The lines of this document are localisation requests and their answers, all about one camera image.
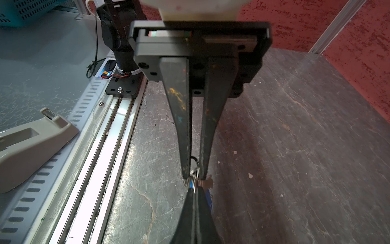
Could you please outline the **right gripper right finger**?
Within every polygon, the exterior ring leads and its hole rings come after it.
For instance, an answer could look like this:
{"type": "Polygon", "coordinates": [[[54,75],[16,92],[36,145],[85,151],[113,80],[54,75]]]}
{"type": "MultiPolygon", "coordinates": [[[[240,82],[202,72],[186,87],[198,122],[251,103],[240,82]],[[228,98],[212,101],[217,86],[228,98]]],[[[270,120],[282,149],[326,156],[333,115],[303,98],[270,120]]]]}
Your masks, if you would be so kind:
{"type": "Polygon", "coordinates": [[[198,187],[196,192],[196,243],[222,243],[212,218],[205,191],[202,187],[198,187]]]}

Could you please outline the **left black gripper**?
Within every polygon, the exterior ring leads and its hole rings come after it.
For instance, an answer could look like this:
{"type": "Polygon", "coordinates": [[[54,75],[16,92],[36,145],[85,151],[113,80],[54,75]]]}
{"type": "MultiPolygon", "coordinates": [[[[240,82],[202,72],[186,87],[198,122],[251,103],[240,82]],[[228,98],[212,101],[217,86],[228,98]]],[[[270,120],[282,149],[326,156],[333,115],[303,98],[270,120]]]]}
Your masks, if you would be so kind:
{"type": "Polygon", "coordinates": [[[239,97],[244,84],[250,83],[261,69],[263,56],[272,45],[271,23],[137,20],[129,27],[128,40],[134,61],[147,79],[163,81],[185,180],[190,176],[192,156],[190,84],[196,97],[205,87],[199,158],[199,177],[205,180],[225,103],[229,96],[239,97]],[[238,61],[226,57],[237,57],[238,61]]]}

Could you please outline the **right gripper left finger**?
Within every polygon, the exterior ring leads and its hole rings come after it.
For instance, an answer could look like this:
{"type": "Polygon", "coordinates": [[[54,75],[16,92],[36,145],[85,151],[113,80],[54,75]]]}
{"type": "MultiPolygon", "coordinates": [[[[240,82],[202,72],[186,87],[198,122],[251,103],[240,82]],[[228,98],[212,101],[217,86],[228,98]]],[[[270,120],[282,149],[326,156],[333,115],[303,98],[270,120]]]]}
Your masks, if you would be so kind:
{"type": "Polygon", "coordinates": [[[195,192],[189,189],[180,214],[178,225],[170,241],[171,244],[194,244],[196,242],[195,192]]]}

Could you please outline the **blue key tag with key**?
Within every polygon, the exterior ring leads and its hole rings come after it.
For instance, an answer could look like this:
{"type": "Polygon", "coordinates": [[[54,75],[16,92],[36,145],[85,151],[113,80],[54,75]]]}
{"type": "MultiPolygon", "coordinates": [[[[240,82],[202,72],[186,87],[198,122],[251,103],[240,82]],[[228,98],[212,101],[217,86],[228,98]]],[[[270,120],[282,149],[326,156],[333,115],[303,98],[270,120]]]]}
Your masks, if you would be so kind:
{"type": "MultiPolygon", "coordinates": [[[[195,185],[194,185],[194,182],[192,180],[190,180],[189,188],[193,189],[193,190],[195,189],[195,185]]],[[[212,197],[211,197],[210,191],[208,188],[204,188],[204,192],[206,195],[206,200],[207,200],[209,209],[212,211],[212,197]]]]}

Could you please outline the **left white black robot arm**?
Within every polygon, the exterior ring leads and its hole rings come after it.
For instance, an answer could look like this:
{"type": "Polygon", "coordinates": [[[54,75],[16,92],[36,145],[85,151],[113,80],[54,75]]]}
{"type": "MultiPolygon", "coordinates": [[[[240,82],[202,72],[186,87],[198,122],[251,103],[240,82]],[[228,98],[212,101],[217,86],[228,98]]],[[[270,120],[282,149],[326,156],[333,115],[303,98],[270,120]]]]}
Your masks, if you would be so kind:
{"type": "Polygon", "coordinates": [[[253,80],[271,47],[271,24],[151,21],[139,1],[96,1],[104,43],[119,69],[163,83],[176,126],[181,171],[190,176],[193,97],[203,98],[199,179],[207,177],[215,130],[227,99],[253,80]]]}

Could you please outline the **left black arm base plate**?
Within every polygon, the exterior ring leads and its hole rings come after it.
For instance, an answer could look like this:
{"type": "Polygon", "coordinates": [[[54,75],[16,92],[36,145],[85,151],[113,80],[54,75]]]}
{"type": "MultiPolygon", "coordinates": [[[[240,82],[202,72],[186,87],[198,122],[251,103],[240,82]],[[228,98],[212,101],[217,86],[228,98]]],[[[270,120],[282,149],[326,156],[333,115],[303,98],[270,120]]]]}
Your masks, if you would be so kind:
{"type": "Polygon", "coordinates": [[[142,73],[124,78],[111,78],[105,93],[114,97],[134,99],[137,97],[143,78],[142,73]]]}

